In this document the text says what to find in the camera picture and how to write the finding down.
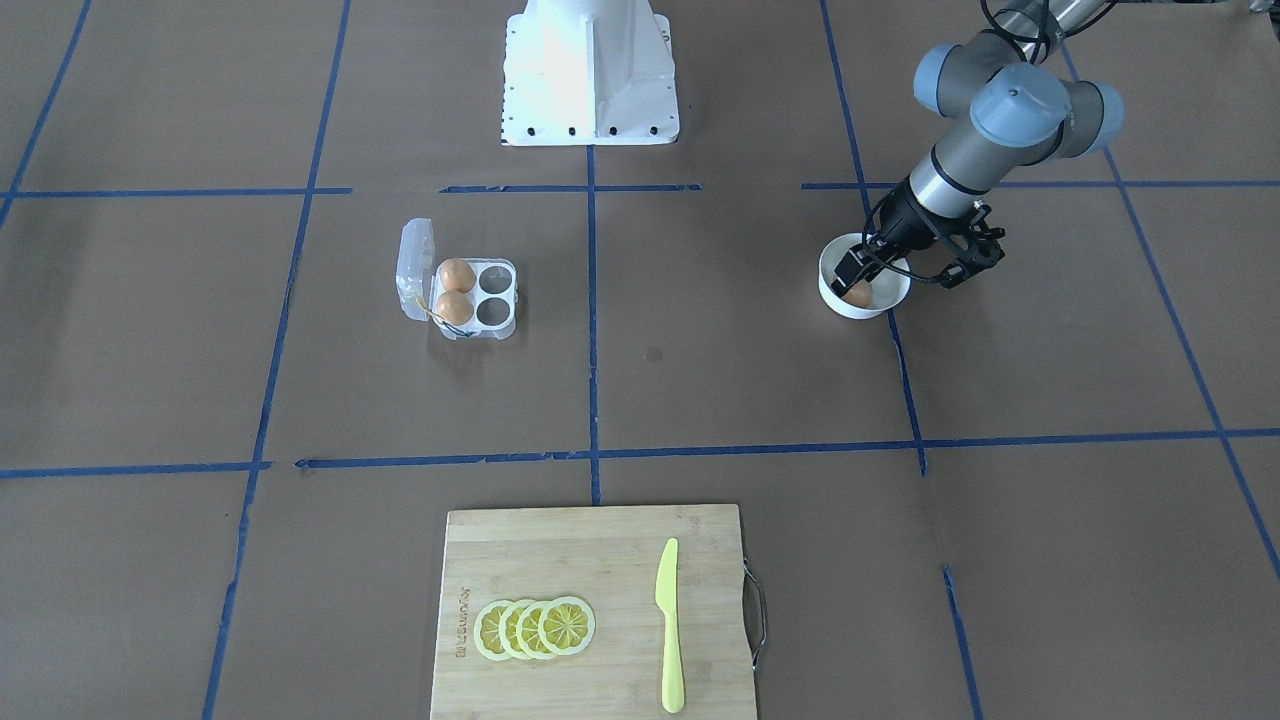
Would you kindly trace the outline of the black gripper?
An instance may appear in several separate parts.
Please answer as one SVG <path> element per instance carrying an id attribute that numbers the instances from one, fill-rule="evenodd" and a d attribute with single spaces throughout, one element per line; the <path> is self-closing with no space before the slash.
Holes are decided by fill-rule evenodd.
<path id="1" fill-rule="evenodd" d="M 961 202 L 959 217 L 942 217 L 915 199 L 908 181 L 887 192 L 867 218 L 865 228 L 878 222 L 863 249 L 847 250 L 835 266 L 835 292 L 849 293 L 869 284 L 883 272 L 951 290 L 986 272 L 1006 258 L 1000 245 L 1005 229 L 987 222 L 991 206 L 982 199 Z M 933 275 L 918 275 L 893 264 L 913 252 L 942 243 L 952 259 Z"/>

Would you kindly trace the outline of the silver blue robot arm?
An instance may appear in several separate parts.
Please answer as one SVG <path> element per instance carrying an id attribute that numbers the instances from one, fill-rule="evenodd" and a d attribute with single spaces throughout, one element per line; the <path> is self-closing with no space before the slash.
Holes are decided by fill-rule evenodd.
<path id="1" fill-rule="evenodd" d="M 828 283 L 852 299 L 901 261 L 942 243 L 951 263 L 928 282 L 952 288 L 1004 259 L 1004 229 L 987 222 L 986 195 L 1019 167 L 1106 149 L 1123 128 L 1115 87 L 1068 82 L 1044 68 L 1065 40 L 1110 10 L 1110 1 L 1011 1 L 966 44 L 925 54 L 913 78 L 916 101 L 950 120 L 948 131 L 869 210 L 864 237 Z"/>

